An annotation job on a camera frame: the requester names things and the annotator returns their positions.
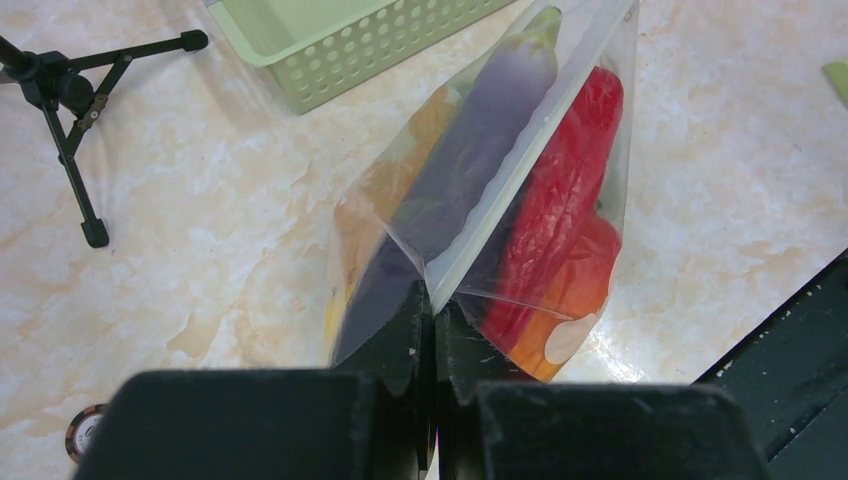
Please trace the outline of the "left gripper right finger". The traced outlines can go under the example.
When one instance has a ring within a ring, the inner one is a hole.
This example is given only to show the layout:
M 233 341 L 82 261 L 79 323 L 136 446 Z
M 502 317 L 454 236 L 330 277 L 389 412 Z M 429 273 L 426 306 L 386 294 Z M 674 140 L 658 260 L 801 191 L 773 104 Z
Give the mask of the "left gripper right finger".
M 765 479 L 741 408 L 703 385 L 545 384 L 449 304 L 434 318 L 443 479 Z

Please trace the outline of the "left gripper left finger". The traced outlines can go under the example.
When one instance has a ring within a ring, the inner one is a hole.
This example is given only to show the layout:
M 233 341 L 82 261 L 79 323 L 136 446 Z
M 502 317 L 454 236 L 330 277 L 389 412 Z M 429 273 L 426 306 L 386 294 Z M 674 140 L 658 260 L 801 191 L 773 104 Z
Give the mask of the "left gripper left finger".
M 422 479 L 431 320 L 411 283 L 330 368 L 148 370 L 106 405 L 79 479 Z

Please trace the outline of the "red orange toy pepper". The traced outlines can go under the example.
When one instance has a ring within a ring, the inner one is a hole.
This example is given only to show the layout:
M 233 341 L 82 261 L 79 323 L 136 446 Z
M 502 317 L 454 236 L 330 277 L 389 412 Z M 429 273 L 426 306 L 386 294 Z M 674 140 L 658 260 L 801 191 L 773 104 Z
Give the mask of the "red orange toy pepper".
M 533 310 L 508 357 L 549 382 L 584 343 L 607 305 L 621 237 L 606 219 L 590 215 L 553 277 L 542 308 Z

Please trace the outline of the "orange toy ginger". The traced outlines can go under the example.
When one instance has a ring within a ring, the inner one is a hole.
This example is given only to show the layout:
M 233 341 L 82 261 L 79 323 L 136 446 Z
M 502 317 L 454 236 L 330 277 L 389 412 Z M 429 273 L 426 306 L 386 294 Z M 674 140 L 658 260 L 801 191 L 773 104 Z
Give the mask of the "orange toy ginger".
M 382 224 L 391 219 L 460 103 L 456 88 L 438 88 L 336 206 L 334 226 L 347 296 L 383 236 Z

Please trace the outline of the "clear zip top bag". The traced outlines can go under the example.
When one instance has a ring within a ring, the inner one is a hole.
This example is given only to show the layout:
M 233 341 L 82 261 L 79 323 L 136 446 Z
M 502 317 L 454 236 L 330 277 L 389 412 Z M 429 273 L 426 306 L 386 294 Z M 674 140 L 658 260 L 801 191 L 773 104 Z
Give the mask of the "clear zip top bag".
M 557 77 L 533 112 L 527 127 L 521 132 L 514 149 L 486 188 L 477 214 L 467 223 L 467 240 L 458 246 L 455 256 L 456 285 L 449 288 L 442 299 L 437 299 L 421 282 L 429 298 L 431 315 L 440 314 L 449 304 L 457 305 L 465 320 L 509 361 L 509 352 L 502 352 L 483 334 L 482 321 L 489 304 L 495 298 L 500 258 L 511 229 L 511 213 L 520 202 L 522 185 L 591 71 L 596 67 L 609 69 L 620 78 L 625 97 L 622 118 L 604 180 L 590 215 L 596 214 L 610 222 L 618 231 L 622 242 L 632 137 L 638 16 L 639 4 L 635 1 L 536 1 L 516 18 L 482 56 L 442 85 L 446 85 L 477 60 L 484 58 L 506 36 L 530 26 L 557 26 Z M 332 360 L 335 334 L 327 323 L 332 292 L 338 282 L 339 263 L 334 212 L 332 220 L 325 331 L 330 345 L 329 361 L 332 365 L 337 365 L 340 362 L 334 363 Z

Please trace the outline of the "red toy chili pepper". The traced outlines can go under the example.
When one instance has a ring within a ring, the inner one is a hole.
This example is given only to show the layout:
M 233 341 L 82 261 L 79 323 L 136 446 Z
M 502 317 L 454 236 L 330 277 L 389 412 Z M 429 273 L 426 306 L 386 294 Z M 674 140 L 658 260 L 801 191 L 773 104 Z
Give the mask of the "red toy chili pepper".
M 504 353 L 518 343 L 594 210 L 624 97 L 614 72 L 594 68 L 521 187 L 482 321 L 483 334 Z

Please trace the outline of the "purple toy eggplant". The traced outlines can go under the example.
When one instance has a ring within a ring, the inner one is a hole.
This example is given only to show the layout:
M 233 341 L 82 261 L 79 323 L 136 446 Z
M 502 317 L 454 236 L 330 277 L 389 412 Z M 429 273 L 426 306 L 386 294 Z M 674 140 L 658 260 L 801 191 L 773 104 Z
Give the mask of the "purple toy eggplant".
M 343 361 L 394 315 L 416 282 L 442 299 L 457 283 L 455 256 L 489 183 L 558 74 L 556 25 L 506 36 L 444 86 L 456 115 L 388 222 L 350 296 L 339 263 L 328 309 L 332 360 Z

